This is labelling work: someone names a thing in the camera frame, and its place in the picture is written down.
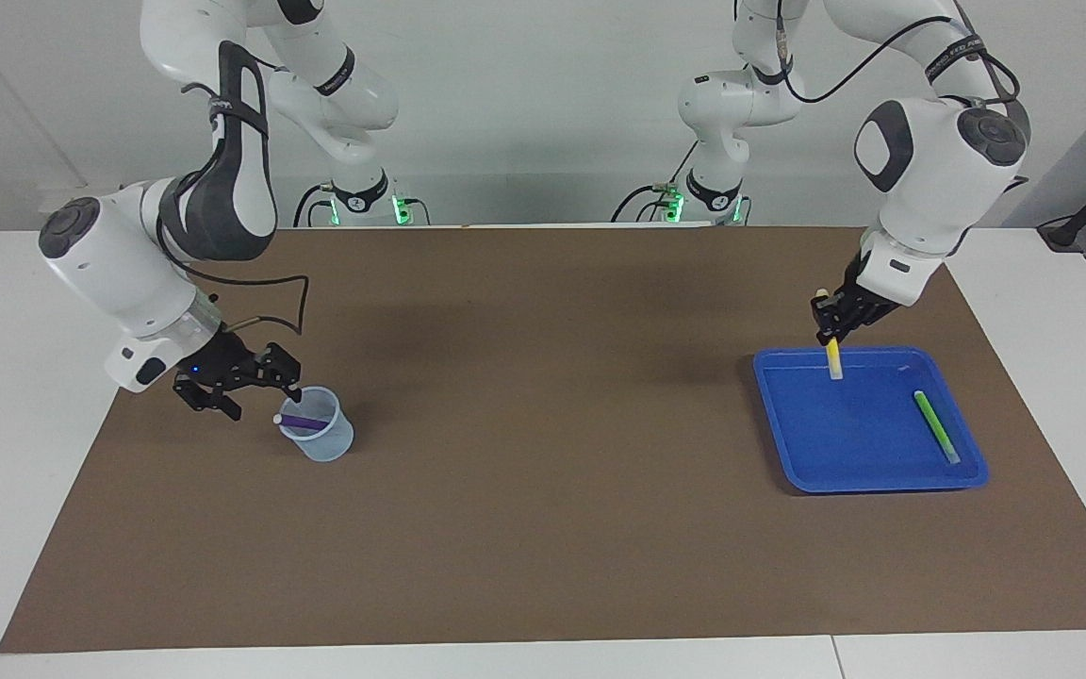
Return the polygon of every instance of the yellow marker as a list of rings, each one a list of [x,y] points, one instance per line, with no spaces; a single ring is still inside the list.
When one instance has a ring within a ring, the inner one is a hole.
[[[820,288],[816,291],[816,297],[828,297],[828,289]],[[834,381],[845,379],[845,367],[841,365],[841,343],[835,337],[824,347],[828,352],[828,375]]]

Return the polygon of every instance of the green marker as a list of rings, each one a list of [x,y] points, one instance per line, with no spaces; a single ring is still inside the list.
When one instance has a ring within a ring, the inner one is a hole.
[[[936,442],[940,443],[940,450],[945,451],[945,460],[948,460],[949,464],[960,464],[961,458],[958,456],[958,451],[954,451],[954,442],[949,441],[949,435],[945,432],[944,426],[940,426],[940,420],[936,417],[933,405],[927,403],[927,397],[924,395],[924,391],[917,391],[912,395],[917,398],[917,405],[921,407],[921,413],[924,414],[927,428],[933,430],[933,436],[936,436]]]

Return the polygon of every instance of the purple marker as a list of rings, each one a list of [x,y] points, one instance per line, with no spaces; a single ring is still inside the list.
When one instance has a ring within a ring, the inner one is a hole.
[[[328,422],[296,417],[294,414],[276,414],[275,424],[279,426],[294,426],[296,429],[310,429],[313,431],[324,431],[329,428]]]

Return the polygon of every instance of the green light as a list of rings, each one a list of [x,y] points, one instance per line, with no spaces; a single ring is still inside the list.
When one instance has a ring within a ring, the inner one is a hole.
[[[392,194],[392,210],[396,212],[397,226],[413,224],[413,211],[409,205],[405,204],[405,201],[401,197],[396,196],[396,193]]]
[[[685,208],[685,197],[673,192],[668,199],[668,206],[665,208],[665,221],[668,223],[680,223],[682,221],[682,210]]]

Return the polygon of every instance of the robotic arm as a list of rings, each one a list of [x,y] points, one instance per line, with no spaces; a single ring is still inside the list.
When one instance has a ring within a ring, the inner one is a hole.
[[[211,96],[211,158],[181,177],[78,198],[49,216],[39,236],[49,267],[124,331],[106,361],[119,386],[142,391],[175,368],[174,390],[190,407],[232,419],[241,408],[230,390],[275,387],[301,397],[294,357],[276,343],[251,353],[233,331],[260,319],[225,325],[215,297],[186,276],[186,262],[252,260],[275,236],[267,86],[258,61],[242,47],[249,26],[263,26],[275,50],[318,84],[305,106],[326,111],[331,98],[356,127],[387,127],[395,118],[395,96],[357,63],[312,0],[146,0],[148,59],[184,91]]]
[[[796,95],[803,83],[787,42],[806,5],[807,0],[741,0],[735,45],[748,63],[745,72],[699,76],[682,92],[682,120],[698,137],[686,189],[712,221],[724,221],[743,179],[748,155],[738,130],[791,120],[806,100]],[[987,54],[960,5],[948,0],[824,0],[824,5],[841,30],[917,60],[936,95],[879,104],[854,143],[861,171],[887,198],[844,285],[811,300],[818,339],[828,343],[918,301],[965,229],[1016,176],[1030,125],[1025,109],[996,78],[993,65],[1003,65]]]

